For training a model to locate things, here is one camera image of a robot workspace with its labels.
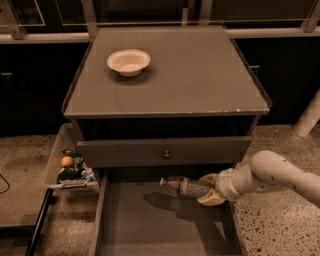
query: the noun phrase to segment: white bowl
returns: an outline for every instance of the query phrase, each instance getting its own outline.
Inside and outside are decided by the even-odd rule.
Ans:
[[[151,58],[146,52],[127,49],[111,54],[107,60],[109,68],[126,77],[137,76],[149,65]]]

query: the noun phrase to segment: drawer handle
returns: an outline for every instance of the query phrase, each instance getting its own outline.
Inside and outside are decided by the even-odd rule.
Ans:
[[[171,153],[168,150],[164,151],[163,159],[169,160],[170,158],[171,158]]]
[[[77,189],[77,188],[86,188],[87,184],[83,183],[83,184],[65,184],[62,186],[61,189],[67,190],[67,189]]]

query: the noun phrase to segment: white pole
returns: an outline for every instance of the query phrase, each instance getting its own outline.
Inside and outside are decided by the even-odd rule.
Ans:
[[[304,113],[294,125],[294,131],[301,137],[306,137],[320,119],[320,89],[314,95]]]

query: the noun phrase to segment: small object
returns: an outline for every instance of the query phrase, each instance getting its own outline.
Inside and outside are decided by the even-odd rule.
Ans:
[[[115,52],[107,59],[109,68],[125,77],[137,76],[149,65],[151,58],[146,52],[127,49]]]
[[[88,167],[86,162],[82,163],[83,168],[85,169],[86,173],[91,174],[93,172],[92,168]]]
[[[81,179],[88,181],[94,181],[95,175],[91,168],[87,168],[81,173]]]
[[[73,180],[77,176],[77,171],[70,166],[63,167],[58,174],[58,183],[62,180]]]
[[[74,161],[74,164],[76,164],[76,165],[81,165],[83,163],[83,157],[79,153],[79,151],[73,151],[73,150],[66,148],[66,149],[62,150],[62,153],[65,156],[71,156]]]
[[[178,195],[181,194],[192,198],[203,197],[212,189],[211,186],[202,184],[198,180],[182,176],[170,176],[167,179],[161,178],[160,185],[167,186]]]
[[[73,166],[73,159],[71,156],[64,156],[62,157],[61,159],[61,165],[63,167],[66,167],[66,166]]]
[[[170,158],[171,158],[171,153],[168,150],[164,151],[163,159],[169,160]]]

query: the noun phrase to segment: gray cabinet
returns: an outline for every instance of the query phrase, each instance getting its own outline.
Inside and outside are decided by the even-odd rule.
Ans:
[[[137,77],[106,66],[128,48],[151,56]],[[269,111],[264,96],[220,26],[100,28],[64,115],[94,167],[235,163]]]
[[[151,56],[136,77],[106,66],[128,48]],[[90,255],[240,254],[228,204],[179,200],[158,178],[234,166],[269,111],[223,28],[100,28],[79,74],[64,115],[87,164],[105,173]]]

